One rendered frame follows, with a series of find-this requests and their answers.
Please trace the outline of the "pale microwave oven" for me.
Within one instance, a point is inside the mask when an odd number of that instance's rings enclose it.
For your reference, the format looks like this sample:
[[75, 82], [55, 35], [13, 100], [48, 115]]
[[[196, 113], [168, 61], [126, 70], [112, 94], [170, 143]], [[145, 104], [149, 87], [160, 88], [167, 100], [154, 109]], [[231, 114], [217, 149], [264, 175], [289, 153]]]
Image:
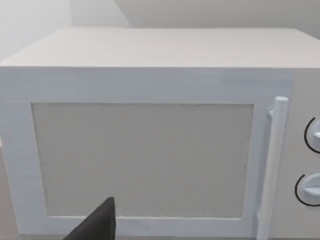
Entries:
[[[268, 239], [320, 240], [320, 207], [295, 197], [302, 175], [320, 173], [320, 154], [309, 150], [304, 130], [320, 120], [320, 40], [295, 29], [80, 28], [58, 30], [0, 62], [0, 67], [148, 67], [289, 69], [293, 82], [278, 167]], [[260, 168], [256, 239], [272, 118], [267, 109], [267, 149]]]

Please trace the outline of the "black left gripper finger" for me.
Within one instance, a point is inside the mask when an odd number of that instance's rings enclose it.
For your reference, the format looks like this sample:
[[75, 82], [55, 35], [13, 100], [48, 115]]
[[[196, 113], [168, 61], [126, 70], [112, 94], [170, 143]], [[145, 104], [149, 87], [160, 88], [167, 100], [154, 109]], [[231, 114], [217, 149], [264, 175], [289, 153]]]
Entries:
[[115, 198], [108, 197], [62, 240], [115, 240]]

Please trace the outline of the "pale microwave door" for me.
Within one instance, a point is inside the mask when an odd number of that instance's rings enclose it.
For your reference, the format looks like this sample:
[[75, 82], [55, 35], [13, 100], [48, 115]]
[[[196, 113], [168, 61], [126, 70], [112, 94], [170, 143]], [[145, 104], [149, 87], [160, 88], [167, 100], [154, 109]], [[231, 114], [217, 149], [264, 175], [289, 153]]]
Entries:
[[267, 109], [292, 85], [285, 68], [0, 66], [18, 233], [65, 235], [114, 196], [122, 237], [254, 237]]

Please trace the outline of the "pale round microwave knob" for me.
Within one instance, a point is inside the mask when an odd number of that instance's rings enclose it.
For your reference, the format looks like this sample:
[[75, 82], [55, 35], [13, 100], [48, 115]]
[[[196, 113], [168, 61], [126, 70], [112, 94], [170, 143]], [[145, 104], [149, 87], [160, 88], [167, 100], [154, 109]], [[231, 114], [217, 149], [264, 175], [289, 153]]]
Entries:
[[320, 172], [302, 174], [295, 183], [294, 195], [302, 205], [320, 208]]
[[310, 119], [304, 129], [303, 139], [309, 150], [320, 155], [320, 120], [315, 117]]

